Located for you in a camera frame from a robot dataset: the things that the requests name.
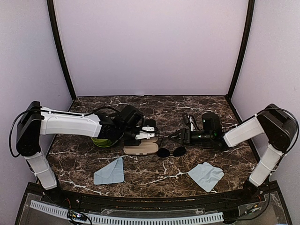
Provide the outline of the plaid brown glasses case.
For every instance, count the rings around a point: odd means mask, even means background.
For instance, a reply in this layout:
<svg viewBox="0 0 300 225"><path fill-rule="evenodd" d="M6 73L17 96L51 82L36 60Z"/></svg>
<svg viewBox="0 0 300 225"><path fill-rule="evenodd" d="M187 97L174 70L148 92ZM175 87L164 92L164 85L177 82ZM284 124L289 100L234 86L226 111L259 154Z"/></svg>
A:
<svg viewBox="0 0 300 225"><path fill-rule="evenodd" d="M158 137L142 139L138 146L124 146L123 151L127 155L149 155L158 151Z"/></svg>

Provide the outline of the black round sunglasses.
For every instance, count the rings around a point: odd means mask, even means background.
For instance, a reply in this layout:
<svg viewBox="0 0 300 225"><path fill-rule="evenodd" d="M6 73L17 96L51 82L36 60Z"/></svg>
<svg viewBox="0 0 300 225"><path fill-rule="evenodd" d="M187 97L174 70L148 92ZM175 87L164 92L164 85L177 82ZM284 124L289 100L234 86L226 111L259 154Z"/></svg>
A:
<svg viewBox="0 0 300 225"><path fill-rule="evenodd" d="M159 142L158 150L156 155L159 158L167 158L167 157L182 157L187 153L187 149L182 145L175 141L166 138L163 136Z"/></svg>

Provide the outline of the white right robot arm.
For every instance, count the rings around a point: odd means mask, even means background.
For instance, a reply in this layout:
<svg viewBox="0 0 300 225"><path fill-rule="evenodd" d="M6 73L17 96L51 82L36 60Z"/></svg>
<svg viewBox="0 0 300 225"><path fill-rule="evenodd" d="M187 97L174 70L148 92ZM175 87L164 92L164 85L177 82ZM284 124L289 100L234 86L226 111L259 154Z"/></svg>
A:
<svg viewBox="0 0 300 225"><path fill-rule="evenodd" d="M202 115L201 129L186 113L182 117L191 127L181 128L168 136L169 140L181 145L200 145L204 148L223 150L260 135L267 138L266 150L246 181L248 186L240 191L239 199L243 203L250 203L256 198L256 188L276 171L300 134L300 125L296 117L275 104L269 104L228 131L222 129L220 117L213 112Z"/></svg>

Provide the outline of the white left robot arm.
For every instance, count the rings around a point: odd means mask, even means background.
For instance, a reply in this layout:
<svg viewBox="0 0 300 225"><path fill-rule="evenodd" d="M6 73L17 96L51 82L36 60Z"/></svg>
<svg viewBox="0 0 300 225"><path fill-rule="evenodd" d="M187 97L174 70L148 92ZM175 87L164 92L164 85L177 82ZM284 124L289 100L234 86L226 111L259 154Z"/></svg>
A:
<svg viewBox="0 0 300 225"><path fill-rule="evenodd" d="M104 109L112 110L113 113L107 114ZM138 146L142 140L157 134L156 122L145 119L143 113L132 105L125 106L121 111L108 106L90 113L77 113L53 110L33 101L26 111L15 118L12 127L17 128L17 154L12 156L25 158L55 204L63 204L66 193L58 188L59 181L41 150L40 136L81 135L107 139L112 144L124 140L126 146Z"/></svg>

